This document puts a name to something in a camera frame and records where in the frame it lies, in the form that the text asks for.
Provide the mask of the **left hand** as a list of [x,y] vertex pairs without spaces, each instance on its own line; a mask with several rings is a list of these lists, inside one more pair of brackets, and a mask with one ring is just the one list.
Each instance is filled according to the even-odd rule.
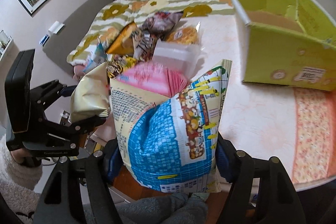
[[32,155],[26,148],[20,148],[15,151],[11,151],[11,156],[18,164],[23,164],[26,160],[31,160]]

